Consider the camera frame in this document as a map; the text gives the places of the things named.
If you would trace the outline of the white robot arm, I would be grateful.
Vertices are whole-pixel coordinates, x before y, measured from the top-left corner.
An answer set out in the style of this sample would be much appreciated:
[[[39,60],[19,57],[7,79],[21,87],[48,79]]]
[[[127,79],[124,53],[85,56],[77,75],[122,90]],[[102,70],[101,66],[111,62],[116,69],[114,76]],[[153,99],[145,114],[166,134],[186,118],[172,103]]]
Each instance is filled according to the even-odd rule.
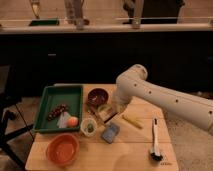
[[[213,100],[161,87],[147,81],[148,72],[135,64],[116,78],[113,100],[128,105],[132,97],[166,109],[213,135]]]

